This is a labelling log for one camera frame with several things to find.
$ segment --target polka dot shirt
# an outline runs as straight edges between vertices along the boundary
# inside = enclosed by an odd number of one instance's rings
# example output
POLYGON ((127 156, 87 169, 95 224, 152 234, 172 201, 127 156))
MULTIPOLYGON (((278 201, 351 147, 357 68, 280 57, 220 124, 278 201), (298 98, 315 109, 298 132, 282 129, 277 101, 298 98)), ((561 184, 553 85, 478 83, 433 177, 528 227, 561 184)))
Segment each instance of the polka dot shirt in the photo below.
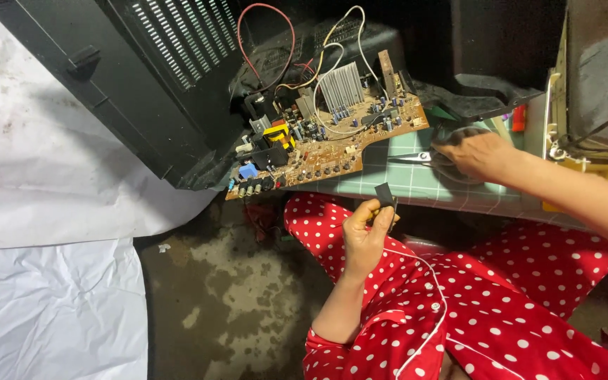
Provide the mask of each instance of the polka dot shirt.
MULTIPOLYGON (((298 193, 288 231, 332 281, 344 270, 341 223, 330 195, 298 193)), ((608 273, 608 242, 523 222, 469 252, 418 258, 387 237, 367 276, 361 330, 341 345, 309 330, 307 380, 436 380, 445 350, 471 379, 608 379, 608 350, 566 320, 608 273)))

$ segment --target white plastic sheet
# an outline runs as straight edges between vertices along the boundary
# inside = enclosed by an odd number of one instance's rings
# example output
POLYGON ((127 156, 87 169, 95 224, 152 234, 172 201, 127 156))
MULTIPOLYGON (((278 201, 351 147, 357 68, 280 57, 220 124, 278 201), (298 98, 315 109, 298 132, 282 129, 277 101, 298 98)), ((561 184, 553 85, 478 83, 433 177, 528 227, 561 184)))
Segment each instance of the white plastic sheet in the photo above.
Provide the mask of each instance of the white plastic sheet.
POLYGON ((0 248, 155 235, 215 195, 156 178, 0 24, 0 248))
POLYGON ((146 378, 131 239, 0 250, 0 380, 146 378))

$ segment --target table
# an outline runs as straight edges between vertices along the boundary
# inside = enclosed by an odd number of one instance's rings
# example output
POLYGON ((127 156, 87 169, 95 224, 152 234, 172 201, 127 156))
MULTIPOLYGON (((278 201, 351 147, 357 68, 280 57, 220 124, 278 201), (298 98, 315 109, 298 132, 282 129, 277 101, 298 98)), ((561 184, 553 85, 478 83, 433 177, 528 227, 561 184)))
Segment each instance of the table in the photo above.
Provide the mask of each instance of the table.
MULTIPOLYGON (((431 125, 435 125, 435 116, 427 112, 427 118, 431 125)), ((475 125, 491 129, 490 120, 475 125)), ((376 142, 363 152, 362 172, 306 183, 291 189, 370 198, 375 196, 376 185, 387 182, 393 195, 403 204, 510 216, 583 228, 582 223, 565 214, 543 211, 539 200, 514 189, 492 183, 464 185, 426 166, 387 162, 389 156, 427 151, 431 134, 432 128, 428 128, 376 142)), ((510 134, 516 148, 534 149, 528 146, 531 144, 526 144, 525 133, 510 134)))

